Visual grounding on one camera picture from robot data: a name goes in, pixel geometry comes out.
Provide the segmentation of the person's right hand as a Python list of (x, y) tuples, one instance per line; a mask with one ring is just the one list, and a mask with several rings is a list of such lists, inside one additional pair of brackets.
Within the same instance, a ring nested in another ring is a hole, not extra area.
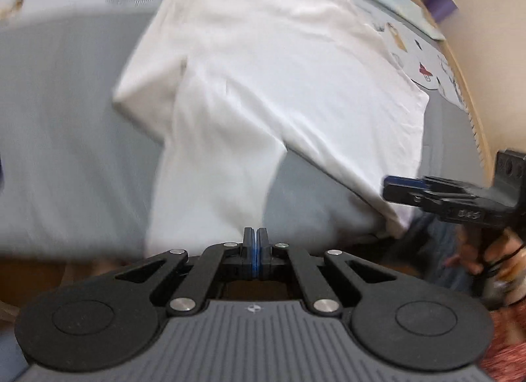
[(479, 232), (458, 226), (456, 229), (456, 252), (446, 261), (447, 267), (461, 266), (469, 274), (480, 275), (484, 264), (499, 264), (497, 281), (508, 284), (503, 303), (512, 305), (525, 298), (525, 242), (510, 228), (504, 229), (500, 237), (480, 256), (475, 246)]

